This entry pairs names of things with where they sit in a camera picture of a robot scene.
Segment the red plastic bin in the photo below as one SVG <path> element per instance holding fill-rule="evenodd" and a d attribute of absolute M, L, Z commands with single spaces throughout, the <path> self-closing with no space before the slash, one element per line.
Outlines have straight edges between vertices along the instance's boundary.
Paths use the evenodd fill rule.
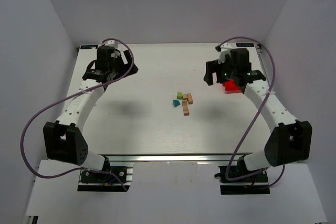
<path fill-rule="evenodd" d="M 224 92 L 226 94 L 241 93 L 240 87 L 238 87 L 237 85 L 235 85 L 234 81 L 232 81 L 232 80 L 224 82 L 222 84 L 222 86 L 224 87 Z"/>

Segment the green wooden cube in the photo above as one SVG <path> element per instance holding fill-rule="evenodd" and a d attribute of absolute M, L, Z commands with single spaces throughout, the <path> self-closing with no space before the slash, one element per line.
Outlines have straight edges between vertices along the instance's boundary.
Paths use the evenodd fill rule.
<path fill-rule="evenodd" d="M 181 92 L 178 92 L 176 97 L 177 97 L 177 99 L 181 100 L 182 96 L 183 96 L 183 94 Z"/>

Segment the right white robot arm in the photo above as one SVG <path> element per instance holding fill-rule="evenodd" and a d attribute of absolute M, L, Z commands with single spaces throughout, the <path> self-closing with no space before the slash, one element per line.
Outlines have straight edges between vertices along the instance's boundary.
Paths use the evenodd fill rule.
<path fill-rule="evenodd" d="M 233 81 L 256 106 L 270 130 L 270 137 L 261 151 L 239 160 L 244 174 L 308 159 L 312 125 L 299 121 L 271 92 L 263 73 L 252 69 L 248 49 L 220 48 L 219 58 L 206 63 L 204 81 L 209 86 L 215 82 L 214 74 L 217 83 Z"/>

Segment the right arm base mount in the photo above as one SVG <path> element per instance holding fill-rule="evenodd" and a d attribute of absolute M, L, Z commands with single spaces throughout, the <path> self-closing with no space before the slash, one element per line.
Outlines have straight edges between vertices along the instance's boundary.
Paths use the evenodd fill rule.
<path fill-rule="evenodd" d="M 227 166 L 219 166 L 219 172 L 214 175 L 220 183 L 221 195 L 268 195 L 270 194 L 268 176 L 262 172 L 248 178 L 229 181 L 225 177 Z"/>

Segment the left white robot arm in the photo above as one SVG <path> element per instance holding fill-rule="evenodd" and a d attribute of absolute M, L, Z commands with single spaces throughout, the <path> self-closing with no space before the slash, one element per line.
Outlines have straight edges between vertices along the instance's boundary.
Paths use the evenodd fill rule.
<path fill-rule="evenodd" d="M 55 122 L 47 122 L 43 127 L 47 157 L 89 170 L 109 171 L 107 158 L 89 149 L 83 127 L 110 83 L 137 71 L 130 49 L 120 51 L 114 46 L 99 46 L 96 59 L 87 65 L 82 76 L 79 94 Z"/>

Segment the long natural wooden block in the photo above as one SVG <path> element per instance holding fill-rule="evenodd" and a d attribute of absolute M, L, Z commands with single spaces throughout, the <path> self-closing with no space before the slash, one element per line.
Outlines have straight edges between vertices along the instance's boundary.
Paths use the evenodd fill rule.
<path fill-rule="evenodd" d="M 183 108 L 183 113 L 185 116 L 190 114 L 190 111 L 188 109 L 188 101 L 187 100 L 182 100 L 182 108 Z"/>

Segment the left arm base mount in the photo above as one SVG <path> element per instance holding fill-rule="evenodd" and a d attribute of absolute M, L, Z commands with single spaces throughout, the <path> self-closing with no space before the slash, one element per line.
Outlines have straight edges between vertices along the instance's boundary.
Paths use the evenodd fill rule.
<path fill-rule="evenodd" d="M 133 165 L 131 163 L 111 163 L 110 174 L 93 173 L 87 169 L 80 172 L 77 191 L 125 193 L 132 182 Z"/>

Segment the teal wooden triangle block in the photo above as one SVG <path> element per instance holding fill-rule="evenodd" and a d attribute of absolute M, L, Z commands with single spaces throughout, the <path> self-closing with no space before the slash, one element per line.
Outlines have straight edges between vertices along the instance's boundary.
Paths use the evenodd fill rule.
<path fill-rule="evenodd" d="M 173 104 L 174 107 L 177 107 L 177 106 L 181 105 L 179 100 L 173 100 L 172 104 Z"/>

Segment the natural wooden arch block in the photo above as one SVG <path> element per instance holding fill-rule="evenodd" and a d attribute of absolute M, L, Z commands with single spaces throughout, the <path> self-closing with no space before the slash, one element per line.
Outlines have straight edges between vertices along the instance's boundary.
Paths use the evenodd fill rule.
<path fill-rule="evenodd" d="M 187 102 L 189 104 L 193 104 L 193 98 L 192 98 L 192 95 L 190 93 L 187 94 Z"/>

